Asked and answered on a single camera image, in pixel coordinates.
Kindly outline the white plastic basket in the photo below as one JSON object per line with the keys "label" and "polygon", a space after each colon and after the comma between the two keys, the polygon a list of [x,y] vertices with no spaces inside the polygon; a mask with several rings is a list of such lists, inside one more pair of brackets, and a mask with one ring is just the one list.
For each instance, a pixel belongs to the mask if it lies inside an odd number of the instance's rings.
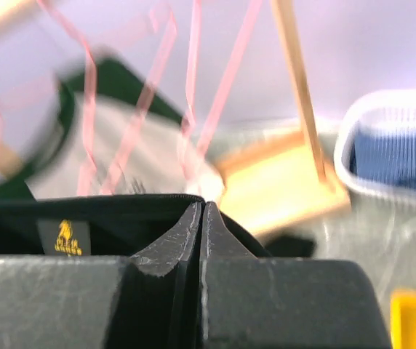
{"label": "white plastic basket", "polygon": [[358,131],[371,135],[416,133],[416,89],[386,89],[360,97],[344,116],[334,152],[335,171],[352,191],[416,206],[416,190],[365,180],[350,171]]}

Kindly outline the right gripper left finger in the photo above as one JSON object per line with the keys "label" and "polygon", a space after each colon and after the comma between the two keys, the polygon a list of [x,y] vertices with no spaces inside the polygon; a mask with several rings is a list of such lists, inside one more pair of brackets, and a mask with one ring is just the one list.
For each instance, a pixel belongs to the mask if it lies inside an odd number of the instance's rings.
{"label": "right gripper left finger", "polygon": [[0,255],[0,348],[194,348],[198,264]]}

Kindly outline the yellow plastic tray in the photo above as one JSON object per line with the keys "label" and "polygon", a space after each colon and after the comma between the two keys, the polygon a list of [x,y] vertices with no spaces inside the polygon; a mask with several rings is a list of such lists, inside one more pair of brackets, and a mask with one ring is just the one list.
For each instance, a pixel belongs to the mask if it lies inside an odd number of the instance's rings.
{"label": "yellow plastic tray", "polygon": [[391,295],[390,330],[393,349],[416,349],[416,291]]}

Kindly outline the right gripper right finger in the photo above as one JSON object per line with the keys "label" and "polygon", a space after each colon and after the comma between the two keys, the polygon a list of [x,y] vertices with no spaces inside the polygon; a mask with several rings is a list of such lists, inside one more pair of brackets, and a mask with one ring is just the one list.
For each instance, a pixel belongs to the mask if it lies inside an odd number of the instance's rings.
{"label": "right gripper right finger", "polygon": [[204,348],[389,348],[371,282],[344,260],[259,258],[204,209],[200,328]]}

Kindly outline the blue patterned cloth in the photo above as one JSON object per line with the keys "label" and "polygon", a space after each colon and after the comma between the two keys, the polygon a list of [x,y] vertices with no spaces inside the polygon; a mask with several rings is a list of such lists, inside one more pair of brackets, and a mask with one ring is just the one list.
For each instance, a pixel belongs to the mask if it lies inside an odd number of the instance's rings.
{"label": "blue patterned cloth", "polygon": [[350,171],[365,180],[416,190],[416,133],[371,135],[358,131]]}

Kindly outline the green and cream raglan shirt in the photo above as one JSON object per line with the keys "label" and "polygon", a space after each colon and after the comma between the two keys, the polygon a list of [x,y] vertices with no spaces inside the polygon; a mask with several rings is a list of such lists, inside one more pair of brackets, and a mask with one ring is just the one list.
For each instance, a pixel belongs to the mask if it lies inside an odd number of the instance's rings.
{"label": "green and cream raglan shirt", "polygon": [[[84,74],[60,84],[52,123],[33,144],[26,162],[0,181],[0,200],[42,200],[76,195],[86,153],[82,144]],[[215,201],[223,193],[217,170],[180,133],[182,116],[161,97],[151,103],[139,132],[135,123],[143,81],[107,56],[97,64],[93,154],[97,171],[88,194],[187,193]]]}

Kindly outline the black t shirt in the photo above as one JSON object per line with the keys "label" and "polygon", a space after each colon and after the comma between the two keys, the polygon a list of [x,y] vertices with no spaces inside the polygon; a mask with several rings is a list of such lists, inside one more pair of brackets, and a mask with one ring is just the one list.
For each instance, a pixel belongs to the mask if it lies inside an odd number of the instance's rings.
{"label": "black t shirt", "polygon": [[187,194],[0,201],[3,256],[122,256],[162,273],[210,254],[310,257],[315,245],[293,236],[262,245],[216,204]]}

